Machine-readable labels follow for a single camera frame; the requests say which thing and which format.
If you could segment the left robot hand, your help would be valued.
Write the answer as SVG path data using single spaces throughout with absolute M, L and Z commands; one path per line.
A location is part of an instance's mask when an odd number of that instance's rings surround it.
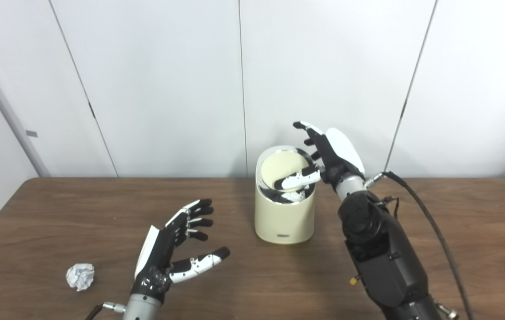
M 208 235 L 197 227 L 211 227 L 213 221 L 205 216 L 213 212 L 211 199 L 198 199 L 180 208 L 162 228 L 151 226 L 130 294 L 164 303 L 172 284 L 197 277 L 229 257 L 228 247 L 221 247 L 196 258 L 172 261 L 175 249 L 188 239 L 208 240 Z

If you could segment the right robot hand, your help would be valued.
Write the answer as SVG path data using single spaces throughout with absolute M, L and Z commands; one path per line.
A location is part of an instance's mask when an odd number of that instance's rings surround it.
M 309 138 L 304 144 L 316 147 L 316 152 L 311 154 L 310 158 L 313 161 L 321 160 L 322 164 L 311 164 L 291 176 L 275 180 L 273 187 L 276 190 L 289 190 L 319 181 L 336 188 L 344 176 L 357 176 L 362 181 L 365 180 L 362 160 L 353 144 L 341 131 L 329 128 L 324 133 L 305 121 L 293 122 L 293 127 L 307 132 Z

